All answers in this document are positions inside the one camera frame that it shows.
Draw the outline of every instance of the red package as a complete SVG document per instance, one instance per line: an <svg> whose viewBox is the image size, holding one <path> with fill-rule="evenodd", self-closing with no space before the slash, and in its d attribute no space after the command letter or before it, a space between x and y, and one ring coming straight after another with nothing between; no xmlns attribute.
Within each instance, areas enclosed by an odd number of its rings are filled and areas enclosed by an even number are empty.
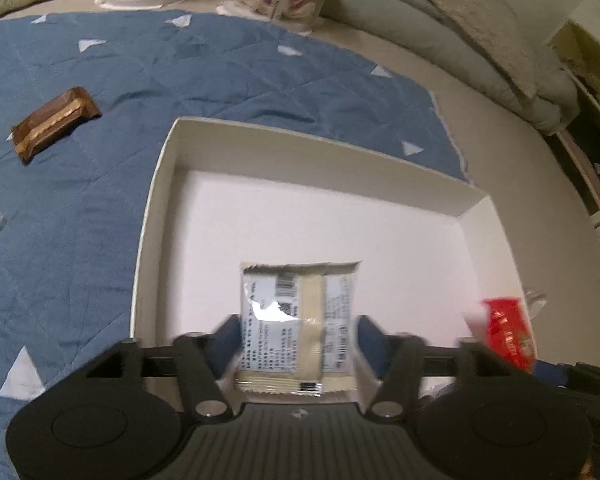
<svg viewBox="0 0 600 480"><path fill-rule="evenodd" d="M518 298L485 300L489 308L487 345L510 363L531 373L536 362L531 331L520 310Z"/></svg>

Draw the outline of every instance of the open cardboard box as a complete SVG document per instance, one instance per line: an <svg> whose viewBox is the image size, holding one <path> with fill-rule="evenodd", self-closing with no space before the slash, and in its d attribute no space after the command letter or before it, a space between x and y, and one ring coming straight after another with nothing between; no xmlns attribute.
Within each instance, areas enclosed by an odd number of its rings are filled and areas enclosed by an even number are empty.
<svg viewBox="0 0 600 480"><path fill-rule="evenodd" d="M476 187L332 140L179 118L144 213L130 336L154 346L212 332L240 312L243 262L355 261L354 314L436 346L469 336L483 299L523 298Z"/></svg>

